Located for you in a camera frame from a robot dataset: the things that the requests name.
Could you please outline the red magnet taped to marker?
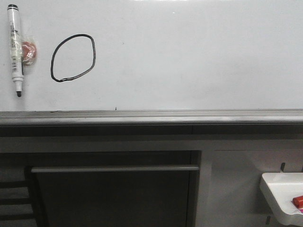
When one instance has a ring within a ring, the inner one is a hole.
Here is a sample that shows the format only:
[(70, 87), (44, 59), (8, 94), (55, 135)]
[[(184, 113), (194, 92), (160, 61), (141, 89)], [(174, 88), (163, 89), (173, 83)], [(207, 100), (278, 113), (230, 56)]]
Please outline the red magnet taped to marker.
[(35, 63), (37, 57), (37, 46), (32, 37), (22, 38), (22, 63), (25, 66), (31, 66)]

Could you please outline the white black whiteboard marker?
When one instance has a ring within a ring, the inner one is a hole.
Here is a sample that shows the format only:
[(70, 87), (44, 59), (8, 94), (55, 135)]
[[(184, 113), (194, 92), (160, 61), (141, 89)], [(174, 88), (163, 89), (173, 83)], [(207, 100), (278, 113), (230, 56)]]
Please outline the white black whiteboard marker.
[(9, 4), (7, 8), (9, 23), (9, 44), (11, 59), (11, 75), (15, 84), (17, 97), (22, 97), (22, 84), (24, 80), (22, 66), (22, 39), (21, 39), (21, 23), (18, 6)]

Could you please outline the white whiteboard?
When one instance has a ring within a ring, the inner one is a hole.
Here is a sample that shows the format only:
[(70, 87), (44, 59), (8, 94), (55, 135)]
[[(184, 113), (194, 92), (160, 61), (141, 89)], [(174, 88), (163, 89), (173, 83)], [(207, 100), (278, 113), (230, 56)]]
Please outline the white whiteboard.
[(37, 47), (17, 97), (0, 3), (2, 111), (301, 109), (300, 0), (16, 0)]

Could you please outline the white plastic tray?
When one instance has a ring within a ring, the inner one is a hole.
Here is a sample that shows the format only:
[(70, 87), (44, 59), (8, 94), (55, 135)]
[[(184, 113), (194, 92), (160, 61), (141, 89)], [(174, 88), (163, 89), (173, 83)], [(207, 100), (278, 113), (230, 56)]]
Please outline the white plastic tray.
[(303, 225), (303, 215), (292, 203), (292, 198), (303, 194), (302, 173), (263, 173), (260, 189), (280, 224)]

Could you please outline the red marker in tray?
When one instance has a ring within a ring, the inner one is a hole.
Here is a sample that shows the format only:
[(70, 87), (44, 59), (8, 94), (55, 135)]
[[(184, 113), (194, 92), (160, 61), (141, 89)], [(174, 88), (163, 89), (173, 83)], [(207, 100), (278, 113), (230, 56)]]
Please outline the red marker in tray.
[(303, 208), (303, 196), (297, 196), (292, 198), (292, 203), (297, 209), (302, 209)]

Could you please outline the dark cabinet panel with rail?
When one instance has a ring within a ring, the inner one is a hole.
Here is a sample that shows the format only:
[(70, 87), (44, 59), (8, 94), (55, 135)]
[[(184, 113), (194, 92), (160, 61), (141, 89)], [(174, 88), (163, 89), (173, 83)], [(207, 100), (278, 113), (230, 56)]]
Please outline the dark cabinet panel with rail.
[(197, 150), (52, 154), (25, 173), (46, 227), (191, 227), (200, 161)]

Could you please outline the grey aluminium whiteboard tray rail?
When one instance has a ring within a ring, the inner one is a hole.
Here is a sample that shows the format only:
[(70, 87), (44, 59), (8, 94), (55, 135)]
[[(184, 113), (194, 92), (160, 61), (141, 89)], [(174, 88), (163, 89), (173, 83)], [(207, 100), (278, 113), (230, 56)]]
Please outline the grey aluminium whiteboard tray rail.
[(301, 109), (8, 111), (3, 137), (302, 134)]

